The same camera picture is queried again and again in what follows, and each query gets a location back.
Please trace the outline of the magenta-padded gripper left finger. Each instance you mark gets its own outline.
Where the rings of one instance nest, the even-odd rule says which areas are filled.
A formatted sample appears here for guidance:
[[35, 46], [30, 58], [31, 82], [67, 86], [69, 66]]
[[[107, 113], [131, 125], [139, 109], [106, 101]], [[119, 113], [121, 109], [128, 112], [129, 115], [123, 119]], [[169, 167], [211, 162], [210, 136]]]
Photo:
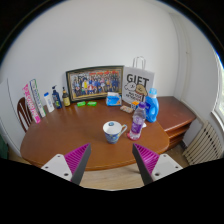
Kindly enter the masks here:
[[66, 155], [56, 154], [42, 166], [42, 169], [79, 185], [90, 154], [91, 144], [87, 143], [70, 151]]

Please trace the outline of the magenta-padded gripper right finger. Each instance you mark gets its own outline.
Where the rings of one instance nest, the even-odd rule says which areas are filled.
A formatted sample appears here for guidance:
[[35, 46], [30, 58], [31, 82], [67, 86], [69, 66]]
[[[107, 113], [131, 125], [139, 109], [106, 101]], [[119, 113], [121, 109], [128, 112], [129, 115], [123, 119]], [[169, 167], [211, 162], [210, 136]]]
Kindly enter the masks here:
[[182, 169], [168, 154], [159, 155], [136, 143], [133, 144], [132, 153], [145, 185]]

